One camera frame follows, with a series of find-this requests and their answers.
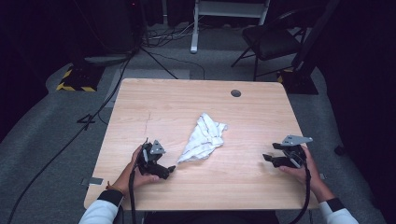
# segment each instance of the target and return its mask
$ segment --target black circular hole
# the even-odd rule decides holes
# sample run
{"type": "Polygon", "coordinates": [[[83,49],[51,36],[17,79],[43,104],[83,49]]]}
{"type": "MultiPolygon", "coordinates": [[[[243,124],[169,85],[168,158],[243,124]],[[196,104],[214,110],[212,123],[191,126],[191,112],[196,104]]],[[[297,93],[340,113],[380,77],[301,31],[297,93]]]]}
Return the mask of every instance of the black circular hole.
{"type": "Polygon", "coordinates": [[[241,91],[239,91],[239,90],[232,90],[232,91],[231,91],[231,95],[232,95],[233,97],[239,97],[239,96],[242,95],[242,93],[241,93],[241,91]]]}

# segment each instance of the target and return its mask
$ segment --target light wood surface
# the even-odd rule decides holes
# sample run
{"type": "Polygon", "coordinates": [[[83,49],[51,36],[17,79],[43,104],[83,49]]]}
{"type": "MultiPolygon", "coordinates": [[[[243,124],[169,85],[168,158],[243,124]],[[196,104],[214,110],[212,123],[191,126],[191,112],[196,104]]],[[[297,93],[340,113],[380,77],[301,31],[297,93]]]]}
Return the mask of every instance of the light wood surface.
{"type": "MultiPolygon", "coordinates": [[[[96,200],[107,180],[114,183],[148,137],[166,149],[158,163],[177,168],[168,179],[135,190],[136,210],[300,209],[304,186],[262,157],[283,156],[272,143],[287,134],[302,136],[279,83],[124,79],[92,174],[104,183],[89,187],[84,205],[96,200]],[[232,90],[242,95],[232,97],[232,90]],[[177,165],[204,112],[228,125],[224,145],[207,160],[177,165]]],[[[129,199],[123,207],[131,209],[129,199]]],[[[312,193],[309,207],[318,207],[312,193]]]]}

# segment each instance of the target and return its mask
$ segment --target person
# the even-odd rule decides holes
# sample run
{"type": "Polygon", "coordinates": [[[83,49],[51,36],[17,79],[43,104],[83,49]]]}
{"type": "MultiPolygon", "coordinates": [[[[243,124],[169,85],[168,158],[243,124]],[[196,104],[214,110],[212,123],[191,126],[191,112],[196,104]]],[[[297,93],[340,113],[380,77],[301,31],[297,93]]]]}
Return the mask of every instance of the person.
{"type": "MultiPolygon", "coordinates": [[[[85,211],[80,220],[80,224],[88,223],[113,223],[116,217],[120,203],[124,196],[129,195],[129,176],[132,172],[134,161],[137,158],[141,146],[134,152],[131,161],[126,165],[119,178],[113,185],[107,185],[98,199],[93,202],[85,211]]],[[[328,224],[355,224],[358,221],[348,212],[342,205],[341,201],[335,197],[332,191],[321,180],[318,168],[306,147],[303,147],[306,155],[306,163],[311,173],[310,187],[312,192],[318,199],[319,210],[328,224]]],[[[287,166],[280,166],[279,170],[293,175],[299,182],[305,184],[305,170],[294,169],[287,166]]],[[[156,175],[141,175],[139,171],[135,172],[134,189],[143,185],[154,183],[160,178],[156,175]]],[[[238,223],[238,224],[253,224],[253,223],[279,223],[275,211],[212,211],[212,212],[158,212],[148,213],[145,223],[238,223]]]]}

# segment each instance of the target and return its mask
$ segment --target chair backrest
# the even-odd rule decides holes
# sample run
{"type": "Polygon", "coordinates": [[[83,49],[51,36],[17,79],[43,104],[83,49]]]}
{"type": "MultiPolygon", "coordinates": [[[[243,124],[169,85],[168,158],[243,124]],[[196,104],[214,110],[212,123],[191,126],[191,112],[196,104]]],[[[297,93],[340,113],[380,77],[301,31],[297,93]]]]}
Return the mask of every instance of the chair backrest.
{"type": "Polygon", "coordinates": [[[295,27],[308,28],[314,26],[315,22],[325,11],[325,6],[305,7],[294,9],[282,14],[267,24],[268,30],[292,29],[295,27]]]}

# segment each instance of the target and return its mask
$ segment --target chair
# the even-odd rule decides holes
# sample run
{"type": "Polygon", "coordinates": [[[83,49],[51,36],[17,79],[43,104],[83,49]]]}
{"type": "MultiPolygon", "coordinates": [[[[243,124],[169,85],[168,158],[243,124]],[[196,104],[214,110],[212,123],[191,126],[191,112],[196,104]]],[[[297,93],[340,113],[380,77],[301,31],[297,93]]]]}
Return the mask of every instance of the chair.
{"type": "Polygon", "coordinates": [[[323,14],[324,8],[324,6],[316,6],[295,9],[263,25],[246,28],[242,32],[242,37],[244,37],[247,42],[248,48],[239,56],[231,67],[234,67],[241,59],[255,56],[254,81],[256,77],[265,76],[285,69],[277,69],[272,72],[257,75],[258,60],[267,61],[297,53],[302,48],[307,29],[315,24],[316,20],[323,14]],[[289,29],[296,27],[300,28],[299,31],[294,35],[291,34],[289,29]],[[301,36],[300,41],[297,40],[297,35],[301,36]],[[250,50],[254,53],[245,56],[250,50]]]}

